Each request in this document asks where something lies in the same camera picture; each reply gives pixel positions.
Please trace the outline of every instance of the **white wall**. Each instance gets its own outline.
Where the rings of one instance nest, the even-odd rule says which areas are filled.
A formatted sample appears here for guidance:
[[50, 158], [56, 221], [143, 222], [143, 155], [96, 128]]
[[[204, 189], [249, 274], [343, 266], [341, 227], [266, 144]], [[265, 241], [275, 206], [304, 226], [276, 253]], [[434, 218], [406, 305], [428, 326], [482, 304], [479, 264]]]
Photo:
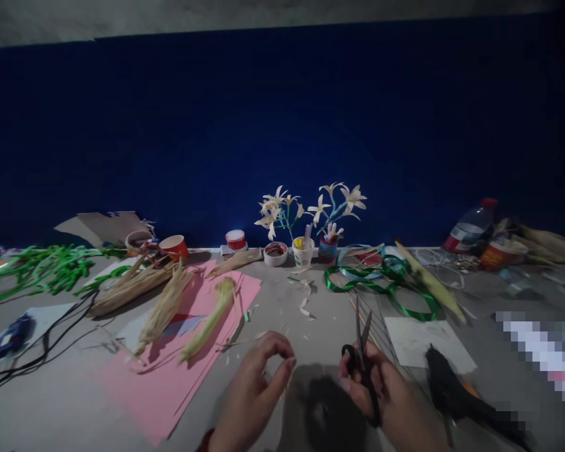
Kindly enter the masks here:
[[145, 33], [543, 11], [553, 0], [0, 0], [0, 47]]

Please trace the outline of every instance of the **pink paper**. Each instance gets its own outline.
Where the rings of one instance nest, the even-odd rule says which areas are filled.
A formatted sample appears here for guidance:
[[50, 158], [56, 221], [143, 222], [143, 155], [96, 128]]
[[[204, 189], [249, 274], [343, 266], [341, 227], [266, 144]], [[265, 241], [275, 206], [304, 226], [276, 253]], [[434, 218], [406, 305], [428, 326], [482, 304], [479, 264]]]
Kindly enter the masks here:
[[[249, 308], [260, 290], [261, 281], [236, 271], [209, 281], [204, 280], [202, 276], [207, 275], [214, 267], [215, 261], [197, 266], [204, 273], [201, 276], [196, 275], [186, 287], [179, 314], [208, 315], [217, 301], [214, 287], [226, 276], [232, 277], [237, 283], [237, 300], [242, 311]], [[236, 310], [231, 303], [210, 340], [201, 352], [192, 358], [190, 367], [188, 362], [178, 366], [180, 351], [193, 335], [200, 331], [201, 326], [180, 337], [162, 337], [147, 348], [142, 358], [149, 362], [149, 370], [143, 374], [135, 373], [135, 370], [142, 369], [140, 365], [134, 362], [127, 365], [124, 363], [127, 353], [123, 351], [99, 372], [106, 392], [132, 416], [153, 446], [157, 446], [174, 430], [220, 355], [217, 351], [219, 347], [215, 343], [226, 342], [238, 322]]]

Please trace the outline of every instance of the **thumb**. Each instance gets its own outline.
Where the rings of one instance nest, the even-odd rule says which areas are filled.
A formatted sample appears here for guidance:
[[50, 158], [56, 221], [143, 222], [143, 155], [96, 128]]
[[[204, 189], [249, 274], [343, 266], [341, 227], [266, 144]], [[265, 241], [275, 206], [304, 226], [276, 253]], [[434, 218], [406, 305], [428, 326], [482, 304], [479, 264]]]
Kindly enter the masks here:
[[341, 386], [343, 390], [352, 398], [356, 406], [362, 411], [366, 417], [372, 417], [374, 409], [370, 401], [369, 390], [352, 379], [342, 378]]
[[274, 378], [268, 385], [268, 387], [263, 391], [261, 399], [268, 405], [270, 411], [274, 410], [278, 399], [280, 399], [281, 394], [289, 383], [293, 368], [297, 363], [296, 358], [289, 358], [278, 366], [278, 370], [274, 374]]

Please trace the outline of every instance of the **hand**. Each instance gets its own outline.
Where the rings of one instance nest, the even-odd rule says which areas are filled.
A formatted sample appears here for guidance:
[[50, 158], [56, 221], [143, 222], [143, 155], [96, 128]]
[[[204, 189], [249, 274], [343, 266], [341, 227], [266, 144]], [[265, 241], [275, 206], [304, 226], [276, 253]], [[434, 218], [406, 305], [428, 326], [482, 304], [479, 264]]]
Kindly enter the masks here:
[[[372, 368], [370, 379], [377, 393], [380, 425], [398, 452], [441, 450], [439, 439], [431, 432], [422, 410], [412, 396], [410, 387], [396, 366], [372, 342], [367, 342], [365, 358]], [[339, 378], [343, 389], [367, 417], [373, 416], [369, 390], [360, 384], [361, 375], [355, 370], [348, 374], [349, 353], [339, 363]]]
[[[264, 368], [274, 355], [282, 356], [284, 362], [268, 384]], [[228, 401], [209, 441], [210, 452], [244, 452], [255, 443], [266, 428], [296, 362], [289, 340], [273, 331], [249, 350], [230, 386]]]

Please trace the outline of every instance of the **bottle cap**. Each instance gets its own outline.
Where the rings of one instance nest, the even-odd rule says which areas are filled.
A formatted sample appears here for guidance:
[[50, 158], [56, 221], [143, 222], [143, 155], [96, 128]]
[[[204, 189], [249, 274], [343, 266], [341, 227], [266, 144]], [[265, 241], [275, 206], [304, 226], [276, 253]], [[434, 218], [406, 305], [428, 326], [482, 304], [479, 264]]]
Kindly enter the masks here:
[[484, 198], [482, 199], [480, 206], [483, 208], [493, 209], [496, 207], [496, 204], [498, 204], [498, 200], [495, 200], [494, 198]]

